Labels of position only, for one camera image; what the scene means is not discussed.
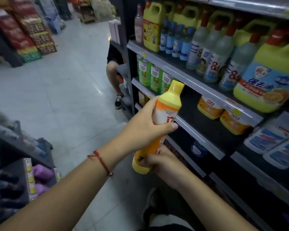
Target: store aisle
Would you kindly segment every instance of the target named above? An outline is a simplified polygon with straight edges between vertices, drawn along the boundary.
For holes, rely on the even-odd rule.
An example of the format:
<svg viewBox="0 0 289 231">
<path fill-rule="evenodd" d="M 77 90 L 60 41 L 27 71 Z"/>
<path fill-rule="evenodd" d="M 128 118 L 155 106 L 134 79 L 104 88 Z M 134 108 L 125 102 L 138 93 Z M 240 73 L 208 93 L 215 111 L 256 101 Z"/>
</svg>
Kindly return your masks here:
<svg viewBox="0 0 289 231">
<path fill-rule="evenodd" d="M 127 119 L 115 110 L 116 93 L 107 76 L 108 22 L 66 22 L 54 36 L 58 52 L 19 68 L 0 65 L 0 109 L 19 120 L 32 136 L 54 145 L 62 175 L 88 153 L 116 136 Z M 131 167 L 132 155 L 114 170 L 76 226 L 77 231 L 134 231 L 150 190 L 152 175 Z"/>
</svg>

